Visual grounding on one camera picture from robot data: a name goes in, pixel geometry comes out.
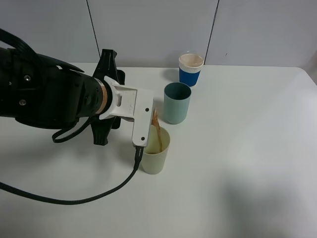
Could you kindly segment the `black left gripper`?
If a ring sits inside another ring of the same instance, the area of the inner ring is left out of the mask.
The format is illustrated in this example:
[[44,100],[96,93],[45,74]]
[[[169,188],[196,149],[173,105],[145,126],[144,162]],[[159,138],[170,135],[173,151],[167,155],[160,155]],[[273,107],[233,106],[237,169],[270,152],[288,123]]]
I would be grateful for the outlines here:
[[102,49],[100,60],[93,74],[94,79],[100,84],[102,92],[101,105],[91,122],[95,145],[107,145],[107,137],[111,129],[118,129],[121,123],[119,117],[111,114],[114,105],[119,101],[114,92],[114,86],[125,85],[125,73],[116,68],[116,55],[117,52],[114,50]]

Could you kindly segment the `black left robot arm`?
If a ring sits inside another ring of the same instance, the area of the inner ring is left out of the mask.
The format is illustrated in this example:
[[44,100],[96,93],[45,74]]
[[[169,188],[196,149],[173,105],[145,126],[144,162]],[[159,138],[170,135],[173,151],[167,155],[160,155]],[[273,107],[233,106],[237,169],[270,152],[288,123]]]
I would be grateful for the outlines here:
[[125,83],[125,73],[116,67],[116,55],[116,51],[104,49],[92,76],[69,63],[40,55],[46,76],[42,80],[17,50],[1,49],[1,116],[55,130],[55,143],[68,141],[90,126],[94,144],[106,145],[110,131],[120,127],[120,119],[99,119],[113,100],[105,76]]

